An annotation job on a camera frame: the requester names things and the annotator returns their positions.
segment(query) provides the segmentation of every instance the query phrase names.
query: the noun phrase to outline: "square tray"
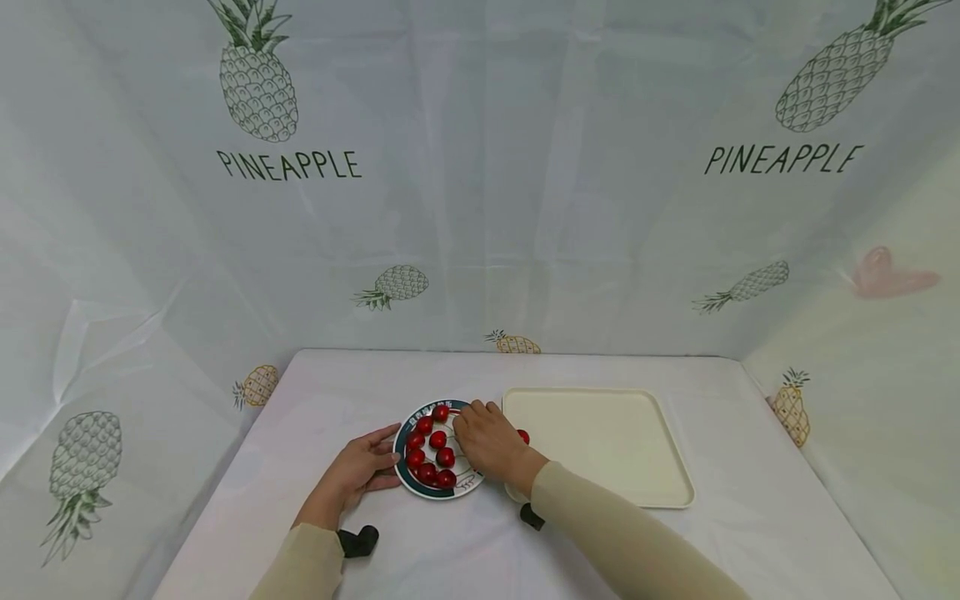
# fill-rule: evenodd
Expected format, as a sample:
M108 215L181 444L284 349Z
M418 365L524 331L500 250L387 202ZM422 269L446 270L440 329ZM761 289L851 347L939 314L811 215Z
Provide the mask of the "square tray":
M503 395L503 413L547 458L637 506L693 503L684 458L660 404L643 390L512 388Z

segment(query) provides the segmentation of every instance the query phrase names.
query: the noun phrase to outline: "black clip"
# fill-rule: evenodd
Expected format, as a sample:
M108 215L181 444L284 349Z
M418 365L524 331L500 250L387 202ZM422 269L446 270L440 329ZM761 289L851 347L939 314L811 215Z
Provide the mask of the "black clip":
M530 525L537 531L543 529L543 524L546 523L545 520L540 518L540 515L534 513L534 507L530 506L529 502L524 504L523 508L520 509L520 520L527 525Z
M372 525L365 525L359 534L341 529L337 532L337 537L340 538L340 547L344 549L344 557L355 559L373 553L376 542L380 539L380 532Z

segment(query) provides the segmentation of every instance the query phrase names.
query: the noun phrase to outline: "arm sleeve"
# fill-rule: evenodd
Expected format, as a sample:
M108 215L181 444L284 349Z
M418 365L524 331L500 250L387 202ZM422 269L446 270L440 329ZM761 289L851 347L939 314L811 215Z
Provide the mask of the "arm sleeve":
M534 511L570 537L621 598L749 600L672 529L559 463L540 470L531 495Z
M287 534L250 600L328 600L343 562L337 534L302 523Z

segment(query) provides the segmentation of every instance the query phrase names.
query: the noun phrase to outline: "white tablecloth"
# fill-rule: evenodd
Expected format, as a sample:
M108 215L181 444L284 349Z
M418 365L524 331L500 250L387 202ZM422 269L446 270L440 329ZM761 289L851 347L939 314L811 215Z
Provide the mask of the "white tablecloth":
M347 350L297 354L156 598L247 598L348 440L428 400L500 399L516 386L651 392L697 489L691 508L655 514L755 600L897 600L736 362ZM342 600L614 597L559 532L522 523L499 485L452 502L370 494L344 526L367 523L380 542L371 558L347 561Z

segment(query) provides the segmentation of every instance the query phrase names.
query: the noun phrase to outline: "pineapple print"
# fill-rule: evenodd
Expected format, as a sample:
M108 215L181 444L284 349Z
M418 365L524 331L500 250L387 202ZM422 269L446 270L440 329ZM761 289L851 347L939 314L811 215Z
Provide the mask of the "pineapple print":
M731 300L742 302L755 298L770 288L784 283L789 277L790 265L785 260L778 260L747 274L726 292L707 296L703 300L695 300L694 309L700 311L701 315L715 313Z
M122 452L120 419L113 413L82 413L63 426L50 467L50 493L60 507L40 544L51 544L42 566L58 552L65 561L77 540L93 537L90 525L100 521L97 509L111 504L100 490L116 477Z
M806 371L790 369L783 376L783 386L777 392L777 397L767 398L770 408L783 423L783 428L790 434L790 439L797 448L804 447L806 438L810 435L810 419L806 416L804 393L801 392L801 388L809 380Z
M828 44L797 73L777 101L777 120L812 132L853 102L890 58L894 39L923 25L917 17L951 0L876 0L874 17Z
M410 265L396 265L383 272L376 279L372 290L364 290L353 297L357 306L368 306L370 310L390 308L390 300L409 300L416 298L426 290L430 282L426 275Z
M261 365L250 372L243 383L233 384L233 407L243 410L244 404L263 406L274 393L280 375L273 365Z
M232 0L235 9L226 0L206 1L230 35L220 57L220 87L233 121L264 141L290 139L297 130L297 95L290 73L274 54L287 38L276 30L290 15L274 15L276 0Z
M522 335L504 335L497 329L487 336L488 342L496 342L496 349L504 354L540 354L540 347Z

